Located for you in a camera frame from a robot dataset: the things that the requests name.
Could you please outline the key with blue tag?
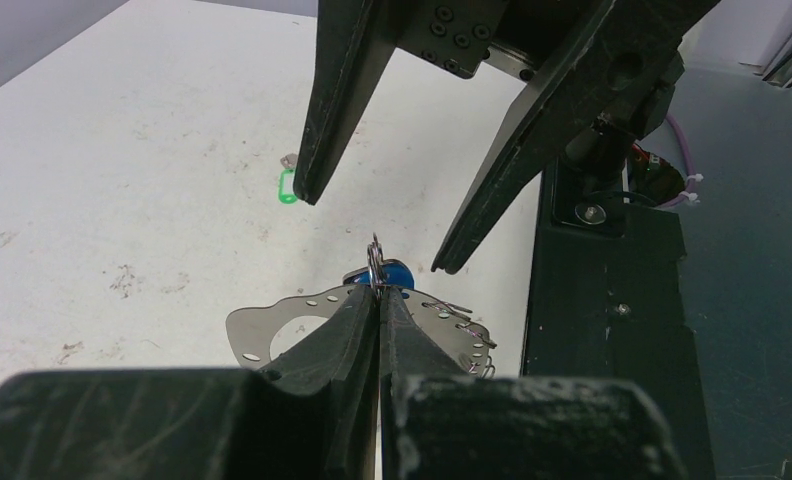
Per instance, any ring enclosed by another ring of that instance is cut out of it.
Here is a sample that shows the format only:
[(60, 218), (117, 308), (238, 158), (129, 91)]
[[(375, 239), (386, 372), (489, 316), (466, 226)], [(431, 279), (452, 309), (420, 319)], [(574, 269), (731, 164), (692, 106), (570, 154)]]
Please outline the key with blue tag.
[(369, 267), (351, 271), (342, 278), (343, 285), (357, 283), (374, 284), (376, 286), (390, 285), (400, 289), (407, 288), (411, 290), (415, 288), (413, 273), (403, 262), (396, 259), (387, 259), (384, 261), (375, 281), (372, 280)]

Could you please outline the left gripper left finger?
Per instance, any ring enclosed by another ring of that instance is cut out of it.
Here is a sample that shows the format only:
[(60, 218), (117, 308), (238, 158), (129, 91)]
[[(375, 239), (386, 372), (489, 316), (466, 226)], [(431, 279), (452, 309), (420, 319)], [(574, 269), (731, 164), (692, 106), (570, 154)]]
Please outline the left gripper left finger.
[(258, 369), (43, 371), (0, 386), (0, 479), (364, 479), (373, 474), (378, 305)]

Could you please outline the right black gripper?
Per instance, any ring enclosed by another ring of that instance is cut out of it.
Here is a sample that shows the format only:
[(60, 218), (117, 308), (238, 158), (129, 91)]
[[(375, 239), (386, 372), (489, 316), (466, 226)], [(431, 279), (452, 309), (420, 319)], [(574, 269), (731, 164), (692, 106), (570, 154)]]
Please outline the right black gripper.
[(332, 0), (318, 4), (314, 80), (293, 190), (316, 204), (396, 45), (458, 78), (487, 63), (528, 80), (432, 262), (457, 273), (522, 189), (592, 123), (632, 115), (713, 1)]

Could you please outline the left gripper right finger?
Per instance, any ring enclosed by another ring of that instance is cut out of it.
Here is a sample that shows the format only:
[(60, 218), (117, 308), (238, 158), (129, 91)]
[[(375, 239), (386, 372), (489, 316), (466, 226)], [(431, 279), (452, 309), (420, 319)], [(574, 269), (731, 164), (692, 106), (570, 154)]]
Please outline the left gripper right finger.
[(482, 379), (380, 299), (382, 468), (387, 479), (681, 479), (655, 403), (627, 381)]

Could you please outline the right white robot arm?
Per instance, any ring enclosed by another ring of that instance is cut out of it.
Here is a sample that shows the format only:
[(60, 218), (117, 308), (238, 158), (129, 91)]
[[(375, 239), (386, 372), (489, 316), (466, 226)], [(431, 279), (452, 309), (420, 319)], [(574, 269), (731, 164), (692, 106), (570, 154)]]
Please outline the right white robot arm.
[(522, 189), (568, 159), (587, 178), (660, 125), (684, 66), (684, 35), (710, 1), (322, 1), (314, 82), (293, 189), (315, 204), (392, 54), (461, 79), (512, 61), (525, 86), (438, 251), (458, 272)]

